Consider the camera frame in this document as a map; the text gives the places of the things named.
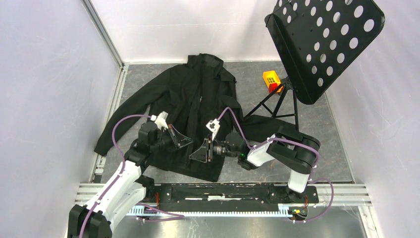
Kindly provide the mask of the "black zip jacket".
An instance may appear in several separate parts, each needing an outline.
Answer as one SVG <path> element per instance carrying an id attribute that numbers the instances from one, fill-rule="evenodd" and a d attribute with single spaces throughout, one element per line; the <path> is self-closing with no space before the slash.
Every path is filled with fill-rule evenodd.
<path id="1" fill-rule="evenodd" d="M 216 156 L 209 163 L 189 159 L 209 135 L 206 124 L 211 119 L 220 118 L 218 141 L 224 140 L 234 129 L 242 130 L 246 139 L 255 142 L 265 141 L 282 126 L 295 129 L 293 124 L 279 119 L 259 115 L 245 117 L 237 101 L 235 84 L 235 77 L 218 57 L 190 55 L 186 63 L 165 70 L 128 98 L 107 122 L 94 151 L 106 156 L 113 142 L 137 122 L 138 114 L 167 112 L 166 121 L 192 138 L 193 143 L 177 151 L 152 153 L 151 165 L 216 182 L 224 164 L 222 156 Z"/>

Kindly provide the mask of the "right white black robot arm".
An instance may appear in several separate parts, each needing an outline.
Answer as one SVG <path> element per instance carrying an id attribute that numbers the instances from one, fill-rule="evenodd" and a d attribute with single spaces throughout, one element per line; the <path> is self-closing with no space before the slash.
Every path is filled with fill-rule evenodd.
<path id="1" fill-rule="evenodd" d="M 305 189 L 319 158 L 319 148 L 320 142 L 315 138 L 282 126 L 264 142 L 251 148 L 248 147 L 246 139 L 237 132 L 229 133 L 224 141 L 217 141 L 208 136 L 189 158 L 201 163 L 210 163 L 215 161 L 217 155 L 233 157 L 246 170 L 254 170 L 267 162 L 277 160 L 290 169 L 287 198 L 292 202 L 299 202 L 306 196 Z"/>

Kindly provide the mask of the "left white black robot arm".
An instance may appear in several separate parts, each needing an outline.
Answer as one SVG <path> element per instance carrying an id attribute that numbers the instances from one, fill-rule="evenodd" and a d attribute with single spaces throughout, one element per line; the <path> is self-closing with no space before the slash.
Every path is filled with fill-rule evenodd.
<path id="1" fill-rule="evenodd" d="M 84 205 L 69 212 L 69 238 L 110 238 L 129 211 L 140 201 L 150 202 L 156 195 L 155 182 L 143 175 L 158 156 L 175 152 L 193 143 L 193 139 L 169 124 L 147 122 L 123 156 L 118 170 Z"/>

